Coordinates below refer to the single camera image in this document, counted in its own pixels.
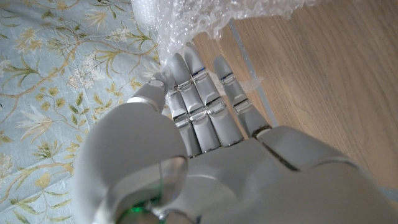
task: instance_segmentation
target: floral tablecloth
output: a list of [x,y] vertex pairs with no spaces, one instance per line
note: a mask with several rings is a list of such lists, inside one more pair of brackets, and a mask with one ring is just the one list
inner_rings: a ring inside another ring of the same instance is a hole
[[85,135],[159,70],[129,0],[0,0],[0,223],[73,223]]

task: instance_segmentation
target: transparent plastic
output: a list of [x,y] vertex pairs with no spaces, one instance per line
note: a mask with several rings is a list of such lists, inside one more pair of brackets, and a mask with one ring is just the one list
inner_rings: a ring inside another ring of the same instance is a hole
[[132,0],[138,22],[157,31],[162,65],[195,35],[206,32],[212,39],[230,19],[287,16],[304,4],[320,0]]

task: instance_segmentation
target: robotic hand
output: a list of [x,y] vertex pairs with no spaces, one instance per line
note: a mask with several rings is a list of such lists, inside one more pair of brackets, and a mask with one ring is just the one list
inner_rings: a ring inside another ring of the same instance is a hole
[[244,140],[197,51],[168,64],[89,133],[72,197],[79,223],[398,223],[373,182],[332,147],[271,128],[221,56],[214,68]]

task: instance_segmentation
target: wooden floor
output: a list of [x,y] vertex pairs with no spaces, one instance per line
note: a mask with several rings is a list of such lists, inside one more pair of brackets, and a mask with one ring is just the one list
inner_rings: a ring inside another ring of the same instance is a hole
[[[398,189],[398,1],[323,2],[280,17],[234,21],[279,125],[340,149],[378,185]],[[230,27],[195,38],[208,68],[221,54],[251,79]],[[258,92],[249,94],[268,117]]]

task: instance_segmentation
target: green led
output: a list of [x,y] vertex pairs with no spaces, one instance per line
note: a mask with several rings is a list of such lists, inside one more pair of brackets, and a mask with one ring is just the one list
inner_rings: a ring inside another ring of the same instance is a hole
[[144,207],[132,207],[130,208],[130,211],[132,212],[143,212],[145,210]]

